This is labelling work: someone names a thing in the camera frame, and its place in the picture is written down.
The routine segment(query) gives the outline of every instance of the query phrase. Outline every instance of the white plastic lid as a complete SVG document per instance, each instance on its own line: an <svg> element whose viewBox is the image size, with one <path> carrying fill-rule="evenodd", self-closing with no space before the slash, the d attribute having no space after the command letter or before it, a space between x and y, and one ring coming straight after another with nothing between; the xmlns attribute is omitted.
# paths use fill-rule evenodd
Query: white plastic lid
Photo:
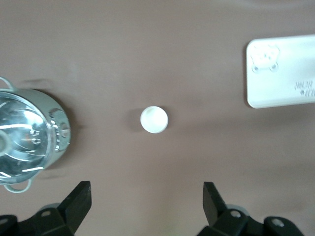
<svg viewBox="0 0 315 236"><path fill-rule="evenodd" d="M146 131L157 134L166 129L168 116L161 107L150 106L142 112L140 122Z"/></svg>

